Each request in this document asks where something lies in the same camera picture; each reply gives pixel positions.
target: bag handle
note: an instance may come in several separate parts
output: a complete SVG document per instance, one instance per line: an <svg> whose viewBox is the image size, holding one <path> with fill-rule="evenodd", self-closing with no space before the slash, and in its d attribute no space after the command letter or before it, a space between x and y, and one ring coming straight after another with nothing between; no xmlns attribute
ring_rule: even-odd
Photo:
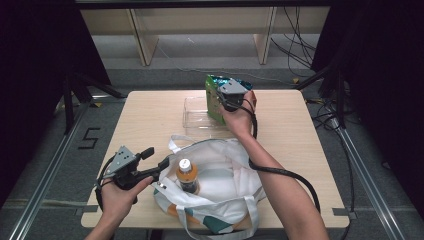
<svg viewBox="0 0 424 240"><path fill-rule="evenodd" d="M200 235L188 230L187 227L187 217L186 212L184 210L184 206L177 205L177 213L180 219L181 224L184 226L186 232L193 239L198 240L234 240L234 239L246 239L252 237L259 226L259 214L256 205L256 200L253 196L245 196L244 200L247 205L247 209L249 211L250 221L252 222L252 227L243 231L220 234L220 235Z"/></svg>
<svg viewBox="0 0 424 240"><path fill-rule="evenodd" d="M184 140L184 141L189 141L189 142L193 142L193 143L196 142L193 138L188 137L188 136L177 135L177 134L171 135L171 139L169 140L169 143L168 143L168 148L174 154L177 153L177 152L179 152L179 151L181 151L181 149L187 147L187 146L185 146L185 147L178 147L178 145L175 143L176 140Z"/></svg>

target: plastic bottle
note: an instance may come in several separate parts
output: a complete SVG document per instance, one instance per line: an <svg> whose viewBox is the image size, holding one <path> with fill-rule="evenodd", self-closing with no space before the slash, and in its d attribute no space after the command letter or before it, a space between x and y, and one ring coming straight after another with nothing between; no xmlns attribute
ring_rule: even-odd
<svg viewBox="0 0 424 240"><path fill-rule="evenodd" d="M188 159L181 159L177 169L177 178L183 191L197 194L199 182L197 181L197 166Z"/></svg>

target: electrical cable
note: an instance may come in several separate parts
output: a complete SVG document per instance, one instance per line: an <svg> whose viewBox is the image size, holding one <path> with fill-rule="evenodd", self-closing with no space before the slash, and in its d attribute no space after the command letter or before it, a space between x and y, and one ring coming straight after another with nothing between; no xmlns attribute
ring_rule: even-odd
<svg viewBox="0 0 424 240"><path fill-rule="evenodd" d="M246 102L249 103L249 105L252 108L252 111L250 111L247 108L245 108L243 106L240 106L240 105L237 106L237 107L239 109L242 109L242 110L246 111L252 117L252 119L251 119L252 125L253 125L253 134L252 135L256 139L257 138L257 133L258 133L258 123L257 123L256 115L255 115L254 110L253 110L254 109L253 108L253 105L247 99L243 99L243 101L246 101ZM294 173L294 172L291 172L291 171L288 171L288 170L282 169L282 168L271 168L271 167L258 166L258 165L256 165L256 164L253 163L253 161L250 159L250 157L249 157L249 166L250 166L250 168L252 168L253 170L256 170L256 171L284 175L284 176L288 176L288 177L291 177L291 178L294 178L294 179L299 180L300 182L302 182L308 188L308 190L311 193L312 198L314 200L316 209L318 210L319 213L321 213L321 206L319 204L318 195L317 195L314 187L312 186L312 184L308 180L306 180L304 177L300 176L297 173Z"/></svg>
<svg viewBox="0 0 424 240"><path fill-rule="evenodd" d="M320 110L325 107L328 111L328 113L324 113L324 114L319 114ZM330 115L330 117L328 117L325 121L320 120L321 117L326 116L326 115ZM313 117L312 119L314 121L318 121L320 122L320 125L316 126L315 128L319 128L320 126L324 125L324 129L326 130L331 130L334 133L336 133L336 135L338 136L339 140L340 140L340 144L342 146L343 152L346 156L346 160L347 160L347 166L348 166L348 171L349 171L349 182L350 182L350 194L351 194L351 203L350 203L350 207L349 207L349 213L353 213L355 211L355 188L354 188L354 183L353 183L353 170L352 170L352 163L349 157L349 153L347 151L347 147L344 144L343 138L339 133L339 127L340 124L338 124L338 126L336 127L332 127L330 126L327 122L330 119L333 119L337 117L336 111L333 108L333 106L331 105L331 101L326 101L323 106L321 106L319 108L319 110L317 111L317 116ZM352 220L349 217L349 224L348 226L345 228L345 231L343 232L343 235L341 237L341 239L345 239L347 237L347 234L349 233L350 230L350 226L351 226L351 222Z"/></svg>
<svg viewBox="0 0 424 240"><path fill-rule="evenodd" d="M277 48L282 51L283 53L287 54L289 57L292 57L294 60L296 60L298 63L302 64L304 67L310 68L310 65L308 65L308 62L303 60L301 57L295 55L294 53L291 53L278 45L273 38L271 38L271 41L277 46Z"/></svg>
<svg viewBox="0 0 424 240"><path fill-rule="evenodd" d="M287 34L285 34L285 33L283 33L283 36L284 37L286 37L289 41L292 41L292 39L290 39L288 36L287 36ZM293 43L295 43L295 44L297 44L297 45L301 45L302 46L302 44L303 43L301 43L301 42L296 42L296 41L293 41ZM312 50L312 51L315 51L316 50L316 48L314 47L314 46L310 46L309 44L307 44L307 45L303 45L304 47L306 47L306 48L309 48L310 50Z"/></svg>
<svg viewBox="0 0 424 240"><path fill-rule="evenodd" d="M104 185L108 184L108 183L113 182L113 180L112 180L112 181L109 181L109 182L102 184L102 180L103 180L103 176L105 175L106 169L112 163L114 158L115 158L115 156L113 156L109 160L107 160L107 162L103 166L102 171L100 172L99 178L97 178L97 181L96 181L96 184L95 184L96 189L94 190L94 192L96 193L97 203L99 204L99 207L100 207L101 210L103 210L102 187Z"/></svg>
<svg viewBox="0 0 424 240"><path fill-rule="evenodd" d="M292 27L292 29L293 29L293 31L294 31L295 36L297 36L297 38L299 39L299 41L300 41L300 43L301 43L302 48L305 50L305 45L306 45L306 46L308 46L308 47L314 48L314 47L312 47L310 44L308 44L306 41L304 41L304 40L303 40L303 38L302 38L302 37L301 37L301 35L300 35L300 25L299 25L300 7L296 7L296 27L294 27L294 26L293 26L293 22L292 22L292 20L290 19L290 17L289 17L289 15L288 15L288 13L287 13L287 9L286 9L286 7L284 7L284 12L286 13L287 19L288 19L288 20L289 20L289 22L290 22L290 25L291 25L291 27Z"/></svg>
<svg viewBox="0 0 424 240"><path fill-rule="evenodd" d="M311 61L312 61L312 57L309 54L308 49L306 49L306 47L304 45L303 38L300 36L299 17L300 17L300 7L296 7L296 30L297 30L297 34L296 35L299 38L300 42L302 43L301 46L302 46L303 55L305 56L305 58L306 58L307 62L309 63L309 65L311 65L311 63L308 60L308 57L311 59Z"/></svg>
<svg viewBox="0 0 424 240"><path fill-rule="evenodd" d="M109 183L113 183L113 180L110 180L110 181L108 181L108 182L102 183L102 185L100 185L100 186L101 186L101 187L104 187L106 184L109 184Z"/></svg>
<svg viewBox="0 0 424 240"><path fill-rule="evenodd" d="M294 36L295 35L293 35L292 42L290 43L289 53L291 53L291 50L292 50L292 47L293 47ZM308 61L306 61L306 62L307 62L308 68L310 68L310 63ZM295 74L295 75L297 75L299 77L309 77L309 76L304 76L304 75L300 75L298 73L293 72L293 70L290 67L290 57L287 58L287 65L289 67L290 72L292 72L293 74Z"/></svg>

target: black cable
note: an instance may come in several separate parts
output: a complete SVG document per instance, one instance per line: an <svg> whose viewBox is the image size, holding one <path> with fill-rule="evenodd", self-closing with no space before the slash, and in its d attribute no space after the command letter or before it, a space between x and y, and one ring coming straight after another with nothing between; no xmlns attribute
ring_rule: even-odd
<svg viewBox="0 0 424 240"><path fill-rule="evenodd" d="M345 99L345 103L346 103L346 105L351 105L352 103L349 101L349 98L344 98ZM334 112L334 113L336 113L336 109L334 108L334 106L332 105L332 104L330 104L329 105L329 108ZM341 114L343 114L343 115L351 115L351 114L353 114L353 113L355 113L356 112L356 110L355 110L355 108L354 107L350 107L350 110L345 110L345 111L343 111ZM344 121L347 121L347 122L350 122L350 123L353 123L353 124L356 124L356 125L361 125L361 123L360 122L355 122L355 121L353 121L353 120L350 120L350 119L348 119L348 118L343 118L344 119Z"/></svg>
<svg viewBox="0 0 424 240"><path fill-rule="evenodd" d="M319 112L321 111L321 109L323 109L326 104L328 104L328 101L324 100L324 104L318 109L317 116L318 116Z"/></svg>
<svg viewBox="0 0 424 240"><path fill-rule="evenodd" d="M249 166L250 168L256 171L276 173L276 174L292 177L294 179L301 181L303 184L305 184L305 186L311 192L312 198L314 199L315 207L317 208L318 212L321 213L321 207L319 204L318 195L314 187L312 186L312 184L308 180L306 180L304 177L300 176L297 173L294 173L285 169L281 169L281 168L270 168L270 167L262 167L262 166L255 165L250 158L249 158Z"/></svg>
<svg viewBox="0 0 424 240"><path fill-rule="evenodd" d="M277 48L280 51L282 51L283 53L289 55L289 57L292 57L298 63L302 64L304 67L310 68L310 65L308 65L308 62L307 61L303 60L301 57L295 55L294 53L291 53L291 52L287 51L286 49L284 49L283 47L281 47L280 45L278 45L273 38L271 38L271 41L275 44L275 46L277 46Z"/></svg>
<svg viewBox="0 0 424 240"><path fill-rule="evenodd" d="M288 36L287 36L287 34L285 34L285 33L283 33L283 36L284 37L286 37L289 41L292 41ZM301 42L297 42L297 41L294 41L293 43L295 43L295 44L297 44L297 45L302 45L303 43L301 43ZM310 46L309 44L307 44L307 45L303 45L304 47L306 47L306 48L309 48L310 50L312 50L312 51L315 51L316 50L316 48L315 47L313 47L313 46Z"/></svg>
<svg viewBox="0 0 424 240"><path fill-rule="evenodd" d="M330 121L330 120L332 120L332 119L334 119L336 117L337 117L337 115L335 113L332 113L324 121L322 121L319 118L313 119L314 121L319 122L319 124L317 126L315 126L315 129L318 129L321 126L324 126L324 129L326 129L326 130L333 130L332 127L328 124L328 121Z"/></svg>
<svg viewBox="0 0 424 240"><path fill-rule="evenodd" d="M333 110L333 111L331 111L331 112L329 112L328 114L330 114L330 115L333 115L333 118L334 117L336 117L337 115L336 115L336 112ZM324 116L325 114L321 114L321 115L317 115L317 117L315 117L315 118L313 118L315 121L321 121L321 120L319 120L319 117L322 117L322 116ZM349 153L348 153L348 151L347 151L347 149L346 149L346 145L344 144L344 141L343 141L343 137L340 135L340 133L337 131L337 129L340 127L340 125L339 126L337 126L337 127L331 127L330 125L328 125L327 123L326 123L326 121L324 121L324 128L326 129L326 130L331 130L331 131L334 131L335 133L336 133L336 135L339 137L339 140L340 140L340 144L341 144L341 146L342 146L342 149L343 149L343 152L344 152L344 154L345 154L345 156L346 156L346 159L347 159L347 163L348 163L348 171L349 171L349 181L350 181L350 194L351 194L351 203L350 203L350 209L349 209L349 213L353 213L354 211L355 211L355 187L354 187L354 183L353 183L353 170L352 170L352 162L351 162L351 160L350 160L350 157L349 157ZM347 225L347 227L345 228L345 231L343 232L343 235L342 235L342 237L341 237L341 239L345 239L346 237L347 237L347 234L349 233L349 230L350 230L350 226L351 226L351 219L350 219L350 216L349 216L349 224Z"/></svg>
<svg viewBox="0 0 424 240"><path fill-rule="evenodd" d="M252 117L253 137L256 139L257 133L258 133L258 124L257 124L257 120L256 120L256 115L255 115L254 110L253 110L254 109L253 105L247 99L243 99L243 101L246 101L246 102L249 103L252 111L248 110L247 108L245 108L243 106L238 106L238 108L246 111ZM312 195L312 198L314 200L315 207L318 210L318 212L321 213L321 206L319 204L318 195L317 195L314 187L312 186L312 184L308 180L306 180L304 177L300 176L297 173L294 173L294 172L291 172L291 171L288 171L288 170L285 170L285 169L281 169L281 168L271 168L271 167L258 166L258 165L253 163L253 161L250 159L250 157L249 157L249 166L250 166L250 168L252 168L253 170L256 170L256 171L280 174L280 175L288 176L288 177L299 180L309 189L309 191Z"/></svg>
<svg viewBox="0 0 424 240"><path fill-rule="evenodd" d="M292 47L293 47L294 36L295 36L295 35L293 35L293 39L292 39L292 41L291 41L291 43L290 43L289 53L291 53L291 49L292 49ZM306 63L308 64L308 67L307 67L307 68L310 68L310 63L309 63L308 61L306 61ZM290 72L291 72L291 73L293 73L294 75L297 75L297 76L299 76L299 77L308 77L308 76L303 76L303 75L300 75L300 74L297 74L297 73L293 72L293 70L292 70L292 69L291 69L291 67L290 67L290 57L289 57L289 58L287 58L287 65L288 65L288 67L289 67Z"/></svg>
<svg viewBox="0 0 424 240"><path fill-rule="evenodd" d="M102 180L103 180L103 176L105 175L106 169L109 167L110 163L113 161L114 158L115 158L115 156L109 158L109 160L107 160L107 162L103 166L102 171L100 172L100 176L99 176L99 178L97 178L97 187L101 188L101 183L102 183Z"/></svg>
<svg viewBox="0 0 424 240"><path fill-rule="evenodd" d="M289 14L287 13L287 9L286 9L286 7L284 7L284 12L286 13L287 19L289 20L290 25L291 25L291 27L292 27L292 29L293 29L293 31L294 31L294 35L293 35L293 39L292 39L292 43L293 43L293 41L294 41L294 37L296 36L296 37L299 39L300 43L301 43L302 51L303 51L303 53L304 53L304 55L305 55L305 58L307 59L307 62L309 63L308 56L309 56L309 58L311 58L311 59L312 59L312 57L311 57L311 55L309 54L308 50L306 49L305 44L306 44L306 45L308 45L308 46L310 46L310 47L312 47L312 46L311 46L311 45L309 45L307 42L305 42L305 41L302 39L302 37L300 36L300 27L299 27L299 26L300 26L300 25L299 25L300 8L299 8L299 7L296 7L296 27L293 25L293 22L292 22L291 18L289 17Z"/></svg>
<svg viewBox="0 0 424 240"><path fill-rule="evenodd" d="M105 185L107 185L107 184L109 184L109 183L113 183L113 180L110 180L109 182L102 183L102 185L100 185L100 186L101 186L101 187L104 187Z"/></svg>

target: gray floor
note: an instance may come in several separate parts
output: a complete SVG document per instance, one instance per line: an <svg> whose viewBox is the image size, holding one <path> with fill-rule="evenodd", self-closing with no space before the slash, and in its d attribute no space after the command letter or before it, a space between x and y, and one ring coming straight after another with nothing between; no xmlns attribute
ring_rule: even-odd
<svg viewBox="0 0 424 240"><path fill-rule="evenodd" d="M317 42L318 35L307 35L310 44ZM274 36L276 42L289 48L290 41L283 35ZM180 35L161 36L150 66L142 67L132 36L94 37L99 53L107 68L113 86L123 93L150 89L203 89L205 75L214 73L251 81L255 88L291 88L293 78L311 75L307 70L275 45L270 46L266 65L259 65L251 35ZM300 49L293 52L303 56ZM303 90L306 99L317 98L320 82ZM124 105L123 101L104 102L100 107L89 107L76 129L62 164L48 188L27 239L82 239L89 229L81 226L83 206L100 168L114 127ZM311 116L322 105L308 104ZM364 163L376 183L383 199L395 215L405 239L422 239L424 223L404 194L396 177L383 168L384 158L371 136L360 124L355 114L347 116L347 129ZM45 170L63 138L64 110L59 107L49 131L40 142L37 154L29 162L21 179L10 194L0 212L0 239L8 239L21 216L25 204L31 198ZM84 141L88 128L100 128L89 132L98 138L93 149L80 149L92 142ZM351 204L348 161L340 140L334 131L317 129L324 152L333 172L336 184L346 207ZM381 219L358 176L353 178L355 189L355 213L357 219L346 239L389 239ZM344 229L329 229L332 239L340 239ZM116 239L146 239L146 231L119 229Z"/></svg>

